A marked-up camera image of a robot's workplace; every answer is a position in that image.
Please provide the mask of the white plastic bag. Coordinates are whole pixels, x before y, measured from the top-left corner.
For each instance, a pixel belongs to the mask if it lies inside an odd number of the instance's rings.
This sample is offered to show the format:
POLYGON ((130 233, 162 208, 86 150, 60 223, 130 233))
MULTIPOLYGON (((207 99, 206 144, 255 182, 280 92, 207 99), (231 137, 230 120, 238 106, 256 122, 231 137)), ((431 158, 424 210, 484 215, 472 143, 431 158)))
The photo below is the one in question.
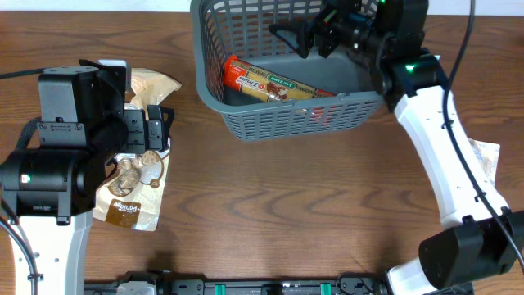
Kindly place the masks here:
POLYGON ((474 151, 477 160, 484 170, 486 177, 492 184, 495 184, 500 145, 497 143, 477 141, 472 138, 470 138, 468 141, 472 146, 472 150, 474 151))

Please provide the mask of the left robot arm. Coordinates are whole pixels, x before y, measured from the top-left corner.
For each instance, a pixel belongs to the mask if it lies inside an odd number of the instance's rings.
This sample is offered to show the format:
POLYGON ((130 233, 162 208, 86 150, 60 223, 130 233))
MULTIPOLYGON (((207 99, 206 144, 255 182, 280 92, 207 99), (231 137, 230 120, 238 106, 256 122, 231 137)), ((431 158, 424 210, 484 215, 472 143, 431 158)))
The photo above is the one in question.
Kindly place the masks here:
POLYGON ((1 165, 1 226, 18 294, 81 294, 96 191, 121 153, 162 152, 173 110, 125 107, 124 60, 80 60, 34 71, 41 114, 1 165))

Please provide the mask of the orange spaghetti pasta packet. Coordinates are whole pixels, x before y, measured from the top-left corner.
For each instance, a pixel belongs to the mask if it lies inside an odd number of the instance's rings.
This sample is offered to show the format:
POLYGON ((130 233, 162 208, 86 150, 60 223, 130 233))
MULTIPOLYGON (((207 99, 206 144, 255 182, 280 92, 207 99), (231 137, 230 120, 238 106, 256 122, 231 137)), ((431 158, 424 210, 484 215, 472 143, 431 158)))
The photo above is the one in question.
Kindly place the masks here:
POLYGON ((224 64, 223 84, 262 102, 286 102, 333 97, 319 88, 265 70, 232 55, 224 64))

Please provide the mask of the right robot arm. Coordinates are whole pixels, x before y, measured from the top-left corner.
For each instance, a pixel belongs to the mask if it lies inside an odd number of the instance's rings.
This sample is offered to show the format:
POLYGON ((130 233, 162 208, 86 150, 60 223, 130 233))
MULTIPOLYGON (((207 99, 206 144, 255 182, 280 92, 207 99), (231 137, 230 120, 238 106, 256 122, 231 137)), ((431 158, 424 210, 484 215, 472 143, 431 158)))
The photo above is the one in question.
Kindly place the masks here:
POLYGON ((457 114, 439 60, 422 43, 427 0, 383 0, 373 16, 359 1, 326 1, 312 20, 269 31, 301 57, 345 46, 366 62, 380 94, 413 142, 430 180, 442 231, 418 256, 386 272, 379 294, 426 294, 507 273, 523 262, 523 214, 488 180, 457 114))

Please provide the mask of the tan powder bag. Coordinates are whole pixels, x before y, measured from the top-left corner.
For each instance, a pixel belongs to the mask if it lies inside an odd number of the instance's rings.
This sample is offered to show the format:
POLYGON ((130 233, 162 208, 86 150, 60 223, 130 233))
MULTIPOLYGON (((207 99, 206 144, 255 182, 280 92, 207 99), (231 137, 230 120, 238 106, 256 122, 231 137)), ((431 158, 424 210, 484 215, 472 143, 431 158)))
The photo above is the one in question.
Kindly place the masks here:
POLYGON ((131 89, 134 96, 124 104, 125 110, 144 110, 149 119, 147 106, 160 105, 172 92, 177 92, 182 84, 163 73, 147 68, 133 68, 131 89))

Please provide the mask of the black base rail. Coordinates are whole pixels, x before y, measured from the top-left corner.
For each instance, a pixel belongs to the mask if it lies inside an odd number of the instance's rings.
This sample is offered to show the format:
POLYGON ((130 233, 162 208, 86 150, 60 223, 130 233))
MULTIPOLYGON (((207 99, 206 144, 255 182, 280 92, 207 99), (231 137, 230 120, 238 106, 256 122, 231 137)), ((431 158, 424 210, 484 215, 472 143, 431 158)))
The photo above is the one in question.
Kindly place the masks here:
POLYGON ((129 271, 117 280, 86 282, 85 295, 387 295, 386 281, 345 273, 335 279, 226 279, 180 276, 168 271, 129 271))

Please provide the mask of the grey plastic slotted basket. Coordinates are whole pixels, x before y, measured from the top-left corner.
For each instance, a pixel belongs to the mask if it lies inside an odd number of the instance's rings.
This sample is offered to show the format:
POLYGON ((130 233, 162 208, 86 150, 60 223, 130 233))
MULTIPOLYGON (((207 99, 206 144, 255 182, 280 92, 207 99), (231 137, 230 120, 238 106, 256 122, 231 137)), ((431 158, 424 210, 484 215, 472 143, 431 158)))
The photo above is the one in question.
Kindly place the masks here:
POLYGON ((365 60, 339 46, 328 57, 312 48, 293 52, 269 32, 271 24, 312 20, 322 1, 194 1, 191 4, 196 86, 201 100, 219 113, 229 131, 245 141, 353 129, 386 106, 372 85, 365 60), (262 102, 225 86, 232 56, 333 97, 262 102))

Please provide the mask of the beige cookie pouch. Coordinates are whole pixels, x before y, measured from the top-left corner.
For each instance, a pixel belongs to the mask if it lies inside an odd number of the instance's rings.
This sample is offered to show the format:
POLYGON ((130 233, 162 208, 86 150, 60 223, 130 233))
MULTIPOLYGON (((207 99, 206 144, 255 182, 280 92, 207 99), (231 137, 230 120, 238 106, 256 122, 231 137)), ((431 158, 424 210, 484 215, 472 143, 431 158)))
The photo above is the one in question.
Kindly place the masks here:
POLYGON ((93 217, 108 224, 154 231, 167 180, 169 129, 164 127, 164 150, 143 154, 117 153, 115 172, 97 189, 93 217))

